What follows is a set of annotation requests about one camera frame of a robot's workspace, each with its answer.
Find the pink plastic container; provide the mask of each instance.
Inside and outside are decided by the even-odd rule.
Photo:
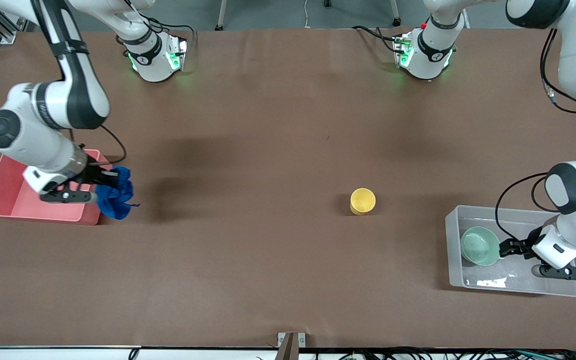
[[[86,153],[98,162],[106,161],[99,150],[87,149]],[[39,194],[24,180],[25,169],[21,162],[1,156],[0,218],[77,225],[98,223],[100,211],[96,203],[47,203],[39,200]],[[84,184],[81,189],[94,190],[94,185]]]

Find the gray floor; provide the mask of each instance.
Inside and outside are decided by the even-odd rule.
[[[323,0],[307,1],[311,28],[392,27],[389,0],[332,0],[332,7],[324,7]],[[163,23],[190,25],[199,32],[210,32],[217,25],[220,4],[221,0],[158,0],[143,13]],[[398,0],[397,5],[403,25],[418,27],[428,18],[422,0]],[[73,13],[82,31],[110,31],[88,14]],[[513,27],[506,20],[503,0],[471,7],[468,18],[472,28]],[[224,30],[302,28],[305,23],[304,0],[229,0]]]

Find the white tray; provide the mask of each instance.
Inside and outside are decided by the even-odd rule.
[[[499,221],[503,228],[518,239],[525,239],[530,231],[553,216],[545,211],[499,209]],[[576,280],[533,275],[533,266],[541,264],[537,259],[525,260],[524,256],[510,255],[491,266],[477,266],[462,258],[460,240],[464,232],[473,226],[492,230],[500,242],[508,238],[495,223],[493,207],[458,205],[445,221],[448,273],[453,287],[576,297]]]

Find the green bowl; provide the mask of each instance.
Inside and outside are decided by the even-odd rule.
[[[475,265],[489,267],[499,260],[499,238],[485,227],[471,227],[461,237],[461,255]]]

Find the brown table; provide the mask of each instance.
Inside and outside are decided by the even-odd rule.
[[[432,82],[354,30],[202,33],[188,72],[156,84],[114,34],[84,38],[141,207],[94,227],[0,219],[0,345],[305,331],[318,347],[576,348],[576,298],[448,283],[448,212],[576,160],[576,116],[540,83],[545,32],[465,30]],[[0,50],[0,105],[58,76],[41,35],[21,33]],[[102,130],[75,135],[119,155]],[[369,216],[350,215],[358,187],[377,194]],[[531,208],[529,190],[503,205]]]

